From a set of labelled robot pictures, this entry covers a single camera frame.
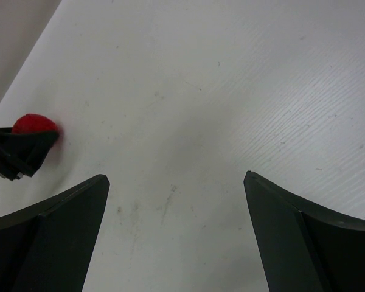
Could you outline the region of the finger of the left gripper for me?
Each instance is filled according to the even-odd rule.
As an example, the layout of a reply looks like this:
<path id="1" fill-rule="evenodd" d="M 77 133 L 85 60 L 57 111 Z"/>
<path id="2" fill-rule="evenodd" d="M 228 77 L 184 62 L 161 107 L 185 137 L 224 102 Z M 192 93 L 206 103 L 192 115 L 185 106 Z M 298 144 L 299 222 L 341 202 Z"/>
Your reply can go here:
<path id="1" fill-rule="evenodd" d="M 32 177 L 58 141 L 57 131 L 13 134 L 0 128 L 0 177 L 10 181 Z"/>

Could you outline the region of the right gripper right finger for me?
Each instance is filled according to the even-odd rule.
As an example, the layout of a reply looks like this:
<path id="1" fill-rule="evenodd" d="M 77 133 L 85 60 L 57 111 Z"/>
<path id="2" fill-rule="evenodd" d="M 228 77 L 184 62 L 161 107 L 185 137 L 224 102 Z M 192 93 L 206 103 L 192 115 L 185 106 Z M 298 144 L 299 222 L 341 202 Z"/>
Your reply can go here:
<path id="1" fill-rule="evenodd" d="M 365 219 L 248 171 L 247 205 L 270 291 L 365 291 Z"/>

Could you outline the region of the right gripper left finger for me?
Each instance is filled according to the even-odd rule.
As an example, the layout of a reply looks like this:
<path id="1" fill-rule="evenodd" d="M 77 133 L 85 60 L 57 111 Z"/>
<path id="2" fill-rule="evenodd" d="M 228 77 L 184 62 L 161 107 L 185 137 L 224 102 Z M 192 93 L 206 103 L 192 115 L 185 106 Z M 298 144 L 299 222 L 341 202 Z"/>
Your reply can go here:
<path id="1" fill-rule="evenodd" d="M 96 175 L 0 217 L 0 291 L 81 291 L 109 188 Z"/>

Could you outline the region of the red fake apple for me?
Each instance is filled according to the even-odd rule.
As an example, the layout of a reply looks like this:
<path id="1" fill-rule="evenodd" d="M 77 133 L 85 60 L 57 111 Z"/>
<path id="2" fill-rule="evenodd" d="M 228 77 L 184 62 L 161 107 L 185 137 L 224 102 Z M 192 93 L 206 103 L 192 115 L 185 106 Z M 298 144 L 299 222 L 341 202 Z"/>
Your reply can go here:
<path id="1" fill-rule="evenodd" d="M 32 113 L 20 117 L 12 126 L 11 133 L 41 141 L 51 140 L 53 143 L 60 138 L 60 128 L 54 121 L 46 116 Z"/>

